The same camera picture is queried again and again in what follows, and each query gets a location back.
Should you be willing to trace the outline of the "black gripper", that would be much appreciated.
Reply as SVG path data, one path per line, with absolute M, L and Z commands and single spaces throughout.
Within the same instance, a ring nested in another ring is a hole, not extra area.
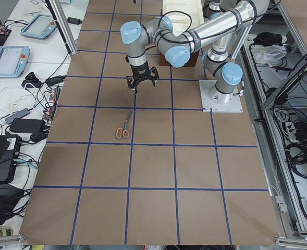
M 156 82 L 159 79 L 159 74 L 155 67 L 149 69 L 148 64 L 142 64 L 139 66 L 130 65 L 130 67 L 132 70 L 132 76 L 126 76 L 126 81 L 129 89 L 134 90 L 137 93 L 137 86 L 140 83 L 140 78 L 144 78 L 144 76 L 149 76 L 149 80 L 151 80 L 153 86 L 156 87 Z

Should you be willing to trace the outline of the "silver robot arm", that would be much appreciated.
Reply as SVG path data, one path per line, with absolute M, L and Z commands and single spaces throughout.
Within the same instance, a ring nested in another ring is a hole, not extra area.
M 209 21 L 184 31 L 179 36 L 172 32 L 168 17 L 158 17 L 145 24 L 128 21 L 120 28 L 121 40 L 126 48 L 126 61 L 132 75 L 127 76 L 128 88 L 137 90 L 139 83 L 159 79 L 157 69 L 149 67 L 146 46 L 154 44 L 165 59 L 175 68 L 183 67 L 191 54 L 211 45 L 203 60 L 203 66 L 217 80 L 216 89 L 230 94 L 233 82 L 223 73 L 228 57 L 228 45 L 233 32 L 256 23 L 266 13 L 269 1 L 220 1 L 220 14 Z
M 220 13 L 220 0 L 205 0 L 202 8 L 204 18 L 209 19 L 212 15 Z

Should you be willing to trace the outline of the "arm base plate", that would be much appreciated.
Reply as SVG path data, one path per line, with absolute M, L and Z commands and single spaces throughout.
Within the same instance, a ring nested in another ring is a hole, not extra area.
M 199 81 L 202 110 L 212 113 L 242 113 L 243 108 L 238 88 L 230 94 L 222 94 L 216 89 L 216 80 Z

